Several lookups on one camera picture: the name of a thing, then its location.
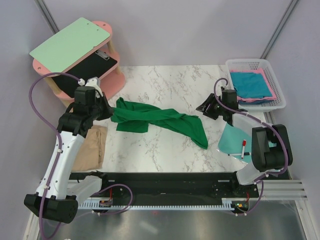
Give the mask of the light green board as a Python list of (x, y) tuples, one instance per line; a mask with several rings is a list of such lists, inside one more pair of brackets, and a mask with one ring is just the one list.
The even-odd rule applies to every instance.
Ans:
[(80, 17), (29, 53), (33, 57), (33, 69), (41, 76), (65, 73), (108, 43), (112, 35), (108, 23)]

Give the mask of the red capped marker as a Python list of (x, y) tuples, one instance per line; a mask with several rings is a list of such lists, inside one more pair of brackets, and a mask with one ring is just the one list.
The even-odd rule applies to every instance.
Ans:
[(244, 140), (242, 141), (241, 159), (243, 159), (244, 156), (245, 156), (245, 147), (246, 147), (246, 144), (247, 144), (247, 141), (244, 139)]

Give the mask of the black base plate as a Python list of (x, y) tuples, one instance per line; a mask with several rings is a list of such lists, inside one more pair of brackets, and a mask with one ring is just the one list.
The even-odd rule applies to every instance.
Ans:
[(231, 172), (92, 172), (102, 178), (91, 197), (127, 205), (219, 205), (223, 198), (257, 198), (254, 185), (240, 186)]

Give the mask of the black capped marker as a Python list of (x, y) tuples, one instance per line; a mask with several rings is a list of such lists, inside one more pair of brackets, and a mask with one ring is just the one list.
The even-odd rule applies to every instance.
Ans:
[(229, 153), (228, 156), (250, 156), (251, 152), (244, 152), (244, 153)]

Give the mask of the beige folded t shirt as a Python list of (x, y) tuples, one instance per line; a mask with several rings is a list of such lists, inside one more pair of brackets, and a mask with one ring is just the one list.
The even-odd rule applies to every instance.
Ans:
[(72, 172), (96, 170), (103, 166), (107, 133), (107, 127), (100, 125), (93, 125), (88, 130), (75, 158)]

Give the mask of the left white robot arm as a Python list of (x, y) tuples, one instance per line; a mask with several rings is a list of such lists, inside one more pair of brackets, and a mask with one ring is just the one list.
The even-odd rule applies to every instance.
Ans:
[(77, 88), (74, 102), (58, 121), (57, 140), (46, 173), (35, 193), (24, 198), (24, 205), (37, 217), (69, 224), (86, 199), (109, 193), (110, 185), (100, 172), (90, 172), (71, 188), (68, 182), (93, 122), (108, 119), (113, 113), (104, 92), (93, 87)]

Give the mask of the green t shirt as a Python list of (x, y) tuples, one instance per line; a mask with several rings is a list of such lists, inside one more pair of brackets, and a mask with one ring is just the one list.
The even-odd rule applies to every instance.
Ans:
[(209, 146), (202, 121), (196, 115), (179, 113), (173, 108), (161, 109), (146, 103), (126, 101), (122, 97), (118, 98), (113, 110), (110, 119), (117, 123), (117, 131), (142, 134), (148, 132), (149, 125), (155, 125), (190, 138), (202, 149)]

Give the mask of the pink t shirt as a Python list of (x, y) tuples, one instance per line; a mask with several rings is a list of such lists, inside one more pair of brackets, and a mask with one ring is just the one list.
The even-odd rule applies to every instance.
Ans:
[(272, 90), (262, 68), (256, 70), (230, 70), (230, 78), (242, 105), (259, 105), (275, 101)]

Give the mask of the blue t shirt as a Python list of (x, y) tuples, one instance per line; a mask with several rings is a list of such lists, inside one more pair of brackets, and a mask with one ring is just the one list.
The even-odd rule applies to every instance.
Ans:
[(243, 99), (273, 97), (264, 77), (260, 73), (231, 72), (230, 77), (237, 96)]

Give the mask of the pink tiered shelf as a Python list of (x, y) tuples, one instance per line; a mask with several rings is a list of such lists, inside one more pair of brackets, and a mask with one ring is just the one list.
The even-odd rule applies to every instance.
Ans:
[[(117, 52), (117, 50), (115, 49), (114, 44), (112, 43), (112, 38), (105, 45), (103, 45), (102, 47), (100, 47), (99, 49), (97, 49), (95, 51), (98, 51), (98, 50), (106, 52), (109, 56), (111, 56), (112, 58), (117, 60), (117, 64), (114, 65), (106, 73), (104, 73), (101, 76), (101, 78), (99, 78), (100, 79), (100, 88), (101, 88), (101, 90), (105, 93), (106, 97), (108, 99), (110, 99), (116, 93), (118, 93), (125, 85), (125, 76), (120, 70), (120, 55)], [(64, 75), (65, 76), (66, 73), (67, 73), (67, 71), (66, 72), (51, 72), (51, 73), (47, 73), (47, 74), (44, 74), (44, 75), (41, 75), (41, 76), (46, 76), (45, 77), (45, 81), (47, 82), (47, 84), (49, 85), (49, 87), (51, 88), (51, 90), (53, 91), (55, 96), (65, 106), (68, 106), (71, 102), (73, 102), (74, 97), (71, 98), (66, 93), (64, 93), (52, 79), (52, 77), (56, 77), (56, 76), (59, 76), (59, 75)]]

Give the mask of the aluminium rail frame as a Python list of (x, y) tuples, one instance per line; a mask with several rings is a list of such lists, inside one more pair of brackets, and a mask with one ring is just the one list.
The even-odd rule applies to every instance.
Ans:
[[(232, 203), (242, 203), (249, 204), (250, 201), (306, 201), (307, 195), (303, 184), (299, 180), (288, 180), (288, 179), (263, 179), (261, 182), (254, 185), (255, 190), (257, 190), (258, 197), (256, 198), (223, 198), (223, 200), (232, 201)], [(89, 197), (89, 198), (103, 198), (112, 201), (111, 197)], [(94, 213), (102, 215), (107, 211), (112, 211), (116, 213), (123, 213), (125, 211), (131, 210), (127, 209), (130, 204), (127, 204), (124, 209), (121, 210), (88, 210), (88, 213)], [(240, 208), (235, 210), (222, 210), (230, 211), (233, 214), (240, 214)]]

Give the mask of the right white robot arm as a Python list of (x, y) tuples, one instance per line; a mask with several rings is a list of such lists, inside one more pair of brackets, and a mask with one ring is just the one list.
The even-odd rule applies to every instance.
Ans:
[(212, 93), (196, 110), (213, 120), (221, 116), (229, 126), (251, 137), (251, 162), (236, 171), (236, 180), (229, 184), (230, 193), (240, 197), (247, 191), (247, 185), (285, 172), (293, 163), (293, 155), (285, 125), (265, 123), (247, 110), (239, 109), (235, 102), (231, 106), (223, 105), (222, 98), (216, 98)]

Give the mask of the teal cutting board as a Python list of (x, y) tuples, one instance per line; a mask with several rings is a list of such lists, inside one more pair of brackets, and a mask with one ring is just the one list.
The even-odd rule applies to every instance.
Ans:
[[(252, 152), (252, 138), (241, 129), (226, 124), (218, 142), (217, 150), (227, 155), (242, 153), (243, 140), (246, 140), (244, 152)], [(236, 158), (244, 163), (250, 163), (252, 161), (251, 155), (244, 156), (243, 159), (241, 159), (241, 156), (230, 157)]]

